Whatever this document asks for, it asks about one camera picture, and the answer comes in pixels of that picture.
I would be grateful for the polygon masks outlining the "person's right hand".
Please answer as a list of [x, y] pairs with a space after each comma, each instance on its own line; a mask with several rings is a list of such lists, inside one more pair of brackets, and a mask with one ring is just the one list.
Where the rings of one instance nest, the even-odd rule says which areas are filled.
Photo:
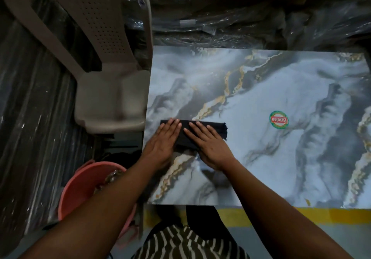
[[200, 144], [199, 155], [202, 161], [217, 171], [225, 171], [228, 165], [237, 161], [226, 142], [211, 141], [211, 144]]

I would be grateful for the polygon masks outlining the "person's left hand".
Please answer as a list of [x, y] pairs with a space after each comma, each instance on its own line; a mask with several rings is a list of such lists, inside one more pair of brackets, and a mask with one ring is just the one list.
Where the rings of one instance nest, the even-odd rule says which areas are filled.
[[166, 123], [160, 125], [166, 125], [166, 138], [157, 139], [157, 130], [153, 136], [146, 143], [140, 158], [140, 162], [143, 162], [150, 167], [160, 170], [168, 165], [173, 155], [174, 144], [179, 136], [181, 126], [180, 120], [178, 119], [178, 126], [173, 136], [169, 137], [169, 126], [173, 118], [169, 119]]

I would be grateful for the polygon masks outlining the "black cloth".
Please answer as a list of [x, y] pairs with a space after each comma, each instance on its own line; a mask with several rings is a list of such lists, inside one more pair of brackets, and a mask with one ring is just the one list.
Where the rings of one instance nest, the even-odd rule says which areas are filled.
[[[201, 150], [202, 148], [200, 147], [200, 145], [192, 138], [190, 138], [183, 130], [184, 128], [186, 128], [194, 136], [197, 136], [197, 133], [189, 125], [189, 123], [197, 125], [196, 121], [180, 120], [180, 123], [182, 124], [182, 130], [180, 130], [179, 136], [175, 142], [175, 147], [191, 150]], [[211, 126], [221, 136], [222, 139], [226, 140], [228, 134], [228, 127], [226, 123], [201, 121], [201, 124], [204, 127]]]

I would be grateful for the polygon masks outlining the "person's right forearm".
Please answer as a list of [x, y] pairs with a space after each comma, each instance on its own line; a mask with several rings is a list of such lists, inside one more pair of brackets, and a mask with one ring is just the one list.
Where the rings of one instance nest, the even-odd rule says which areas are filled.
[[222, 159], [220, 169], [273, 259], [354, 259], [237, 159]]

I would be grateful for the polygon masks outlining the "person's left forearm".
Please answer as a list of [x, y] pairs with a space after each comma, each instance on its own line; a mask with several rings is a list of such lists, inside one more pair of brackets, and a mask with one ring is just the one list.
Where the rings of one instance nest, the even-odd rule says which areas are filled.
[[151, 153], [67, 215], [18, 259], [106, 259], [153, 175], [169, 163]]

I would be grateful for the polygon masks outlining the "round green red sticker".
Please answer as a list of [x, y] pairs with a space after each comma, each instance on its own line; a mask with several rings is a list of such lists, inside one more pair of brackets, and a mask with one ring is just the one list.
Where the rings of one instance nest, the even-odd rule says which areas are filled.
[[289, 126], [289, 118], [282, 111], [273, 111], [269, 116], [271, 125], [276, 129], [285, 129]]

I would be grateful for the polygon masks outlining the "crumpled grey rag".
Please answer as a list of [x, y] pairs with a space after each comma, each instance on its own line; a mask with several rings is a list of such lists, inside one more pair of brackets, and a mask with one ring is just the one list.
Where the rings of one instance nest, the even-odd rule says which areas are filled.
[[116, 181], [119, 177], [121, 177], [123, 174], [125, 173], [125, 171], [123, 170], [119, 170], [119, 169], [116, 169], [114, 170], [113, 172], [110, 172], [105, 178], [103, 181], [100, 181], [98, 182], [98, 184], [95, 186], [94, 188], [94, 192], [93, 194], [96, 194], [98, 193], [99, 191], [101, 191], [104, 187], [106, 187], [107, 185], [113, 183], [114, 181]]

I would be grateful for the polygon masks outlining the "beige plastic chair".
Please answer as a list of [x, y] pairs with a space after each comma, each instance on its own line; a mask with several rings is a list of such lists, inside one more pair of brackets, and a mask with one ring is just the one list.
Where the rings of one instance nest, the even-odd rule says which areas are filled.
[[[102, 62], [101, 71], [85, 72], [32, 9], [29, 0], [4, 0], [27, 28], [77, 81], [75, 121], [90, 134], [143, 131], [150, 71], [134, 57], [124, 27], [122, 0], [56, 0], [79, 25]], [[153, 37], [150, 0], [138, 0], [148, 59]]]

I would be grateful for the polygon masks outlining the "pink plastic bucket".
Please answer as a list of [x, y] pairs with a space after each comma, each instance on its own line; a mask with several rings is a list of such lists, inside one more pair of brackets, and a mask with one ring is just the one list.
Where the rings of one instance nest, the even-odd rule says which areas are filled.
[[[98, 182], [116, 169], [125, 173], [93, 194]], [[90, 160], [76, 171], [63, 189], [58, 205], [58, 219], [62, 223], [65, 219], [70, 219], [70, 215], [75, 215], [76, 210], [81, 211], [81, 207], [86, 207], [85, 204], [90, 203], [90, 199], [103, 194], [102, 201], [79, 213], [80, 217], [73, 223], [72, 229], [67, 230], [77, 231], [82, 235], [77, 239], [79, 247], [85, 239], [89, 239], [87, 247], [91, 249], [96, 246], [94, 240], [100, 244], [115, 235], [115, 242], [125, 246], [137, 237], [139, 227], [135, 225], [134, 217], [139, 190], [135, 186], [139, 183], [139, 178], [140, 173], [134, 174], [132, 167], [126, 169], [118, 163], [105, 161]]]

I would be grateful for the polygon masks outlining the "black white striped garment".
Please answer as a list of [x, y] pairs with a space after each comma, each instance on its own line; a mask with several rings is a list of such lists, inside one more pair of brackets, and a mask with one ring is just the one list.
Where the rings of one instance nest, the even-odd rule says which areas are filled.
[[131, 259], [250, 259], [237, 243], [204, 240], [189, 226], [171, 225], [152, 235]]

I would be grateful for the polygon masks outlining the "pile of plastic-wrapped dark bundles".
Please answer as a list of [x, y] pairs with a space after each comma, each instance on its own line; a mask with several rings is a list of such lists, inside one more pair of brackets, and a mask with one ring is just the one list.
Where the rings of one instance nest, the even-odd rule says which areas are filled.
[[257, 4], [230, 11], [238, 22], [206, 31], [155, 32], [154, 45], [300, 51], [359, 51], [371, 45], [371, 0], [309, 0], [301, 6]]

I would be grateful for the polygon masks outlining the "plastic-wrapped dark striped stack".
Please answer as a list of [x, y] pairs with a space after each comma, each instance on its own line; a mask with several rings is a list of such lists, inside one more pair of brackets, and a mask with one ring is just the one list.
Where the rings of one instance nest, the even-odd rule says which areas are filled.
[[73, 117], [77, 83], [0, 0], [0, 258], [57, 220], [95, 138]]

